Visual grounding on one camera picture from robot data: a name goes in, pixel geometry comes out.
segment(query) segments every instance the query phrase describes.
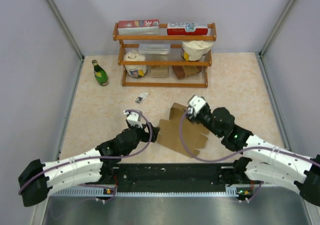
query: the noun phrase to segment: bottle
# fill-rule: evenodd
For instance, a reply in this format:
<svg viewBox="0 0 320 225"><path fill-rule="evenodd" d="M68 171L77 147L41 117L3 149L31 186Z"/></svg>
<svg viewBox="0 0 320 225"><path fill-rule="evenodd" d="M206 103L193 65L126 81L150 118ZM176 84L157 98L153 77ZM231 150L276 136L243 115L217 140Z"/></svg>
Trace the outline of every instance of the bottle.
<svg viewBox="0 0 320 225"><path fill-rule="evenodd" d="M105 70L103 70L102 67L99 66L97 60L92 60L92 65L94 68L94 76L97 82L101 86L106 86L109 83L109 78Z"/></svg>

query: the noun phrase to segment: gray wall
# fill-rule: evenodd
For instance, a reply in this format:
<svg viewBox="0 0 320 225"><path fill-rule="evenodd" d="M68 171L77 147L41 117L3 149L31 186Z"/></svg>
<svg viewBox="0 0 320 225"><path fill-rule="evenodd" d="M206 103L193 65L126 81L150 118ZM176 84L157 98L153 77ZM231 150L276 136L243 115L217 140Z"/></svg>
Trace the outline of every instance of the gray wall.
<svg viewBox="0 0 320 225"><path fill-rule="evenodd" d="M292 148L320 154L320 3L298 0L265 55Z"/></svg>
<svg viewBox="0 0 320 225"><path fill-rule="evenodd" d="M80 60L44 0L0 0L0 224L27 225L18 176L57 154Z"/></svg>
<svg viewBox="0 0 320 225"><path fill-rule="evenodd" d="M216 23L215 51L260 51L288 0L54 0L81 51L118 54L119 20Z"/></svg>

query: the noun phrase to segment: red and white box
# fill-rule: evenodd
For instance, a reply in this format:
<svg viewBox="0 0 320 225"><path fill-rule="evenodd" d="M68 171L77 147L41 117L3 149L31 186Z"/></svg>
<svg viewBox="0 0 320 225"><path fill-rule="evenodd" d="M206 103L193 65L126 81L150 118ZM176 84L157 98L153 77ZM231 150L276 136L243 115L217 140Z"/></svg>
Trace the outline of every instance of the red and white box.
<svg viewBox="0 0 320 225"><path fill-rule="evenodd" d="M208 25L202 22L170 22L166 33L168 35L207 35Z"/></svg>
<svg viewBox="0 0 320 225"><path fill-rule="evenodd" d="M159 19L119 21L119 35L128 34L158 34Z"/></svg>

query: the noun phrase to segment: cardboard sheet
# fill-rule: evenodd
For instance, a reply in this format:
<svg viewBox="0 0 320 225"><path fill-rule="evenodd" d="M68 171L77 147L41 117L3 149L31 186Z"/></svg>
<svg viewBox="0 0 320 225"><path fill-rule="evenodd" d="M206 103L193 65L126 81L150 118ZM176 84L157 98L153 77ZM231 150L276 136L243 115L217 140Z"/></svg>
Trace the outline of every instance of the cardboard sheet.
<svg viewBox="0 0 320 225"><path fill-rule="evenodd" d="M180 120L185 109L187 109L186 106L176 102L172 105L169 120L161 119L159 121L160 132L156 141L160 145L191 158L184 149L179 136ZM205 135L209 134L209 130L201 124L192 124L185 119L182 124L182 134L189 150L197 156L200 153L199 149L206 146L208 138Z"/></svg>

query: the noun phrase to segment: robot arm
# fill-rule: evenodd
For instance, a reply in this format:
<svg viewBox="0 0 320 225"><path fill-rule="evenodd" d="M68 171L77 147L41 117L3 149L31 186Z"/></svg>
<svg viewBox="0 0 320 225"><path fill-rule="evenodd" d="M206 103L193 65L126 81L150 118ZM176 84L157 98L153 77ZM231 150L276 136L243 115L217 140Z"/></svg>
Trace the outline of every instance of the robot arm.
<svg viewBox="0 0 320 225"><path fill-rule="evenodd" d="M259 138L235 124L235 117L225 107L213 110L203 97L193 96L188 102L187 119L205 126L229 150L243 150L230 170L221 171L226 184L263 181L288 188L308 202L320 206L320 163L316 158L301 156Z"/></svg>
<svg viewBox="0 0 320 225"><path fill-rule="evenodd" d="M123 156L129 155L136 149L139 142L148 142L150 127L152 130L151 142L155 142L160 128L150 127L140 122L141 116L137 112L127 112L126 123L128 128L123 130L114 139L103 142L96 148L53 162L40 162L40 159L30 162L19 176L18 181L25 207L36 205L48 196L80 184L108 184L114 176L113 166L119 163ZM43 173L32 182L30 179Z"/></svg>

